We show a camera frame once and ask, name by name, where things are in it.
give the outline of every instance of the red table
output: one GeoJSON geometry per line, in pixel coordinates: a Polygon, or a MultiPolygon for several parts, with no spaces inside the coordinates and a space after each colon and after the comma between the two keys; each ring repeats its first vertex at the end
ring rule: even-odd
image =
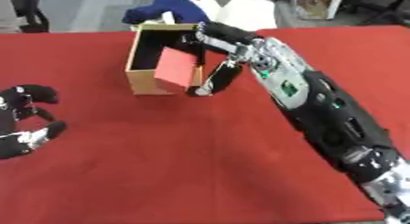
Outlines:
{"type": "MultiPolygon", "coordinates": [[[[410,154],[410,32],[284,29],[410,154]]],[[[51,85],[70,129],[0,162],[5,224],[300,223],[381,219],[286,122],[249,71],[212,98],[135,97],[132,33],[2,35],[0,88],[51,85]]],[[[222,57],[208,54],[207,70],[222,57]]]]}

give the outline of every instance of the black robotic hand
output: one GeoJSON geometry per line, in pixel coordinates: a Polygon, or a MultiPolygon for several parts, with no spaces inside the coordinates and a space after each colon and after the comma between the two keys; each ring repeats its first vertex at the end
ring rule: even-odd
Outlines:
{"type": "Polygon", "coordinates": [[[58,94],[40,85],[20,85],[0,91],[0,159],[29,154],[67,128],[65,122],[56,121],[50,112],[35,106],[35,102],[56,104],[58,94]],[[18,121],[35,115],[49,124],[33,132],[17,130],[18,121]]]}

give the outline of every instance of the brown box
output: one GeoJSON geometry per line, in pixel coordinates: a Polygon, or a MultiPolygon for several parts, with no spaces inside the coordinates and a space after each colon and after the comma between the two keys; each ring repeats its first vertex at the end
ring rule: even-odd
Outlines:
{"type": "MultiPolygon", "coordinates": [[[[186,33],[195,33],[194,24],[153,25],[143,24],[138,26],[134,44],[131,48],[125,74],[134,94],[137,95],[169,95],[170,91],[157,87],[155,67],[164,47],[177,47],[177,37],[186,33]]],[[[195,69],[191,86],[202,84],[202,64],[204,52],[201,48],[185,48],[186,51],[196,51],[199,62],[195,69]]]]}

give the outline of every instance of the chair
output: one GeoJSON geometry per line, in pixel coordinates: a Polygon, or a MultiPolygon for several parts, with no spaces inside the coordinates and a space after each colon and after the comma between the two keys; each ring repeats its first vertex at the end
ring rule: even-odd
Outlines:
{"type": "Polygon", "coordinates": [[[362,0],[346,0],[352,13],[357,13],[360,8],[368,9],[377,14],[363,22],[360,26],[368,26],[378,23],[381,19],[387,19],[392,24],[410,27],[410,14],[402,12],[400,7],[406,0],[393,0],[389,5],[376,5],[364,3],[362,0]]]}
{"type": "Polygon", "coordinates": [[[18,17],[25,17],[27,25],[21,26],[25,33],[49,32],[49,20],[38,8],[39,0],[12,0],[18,17]]]}

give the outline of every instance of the red block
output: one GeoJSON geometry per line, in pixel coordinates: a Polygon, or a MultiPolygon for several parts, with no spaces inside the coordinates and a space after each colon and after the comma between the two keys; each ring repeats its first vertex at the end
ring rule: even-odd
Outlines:
{"type": "Polygon", "coordinates": [[[173,48],[164,48],[156,67],[158,87],[171,92],[183,92],[192,83],[197,57],[173,48]]]}

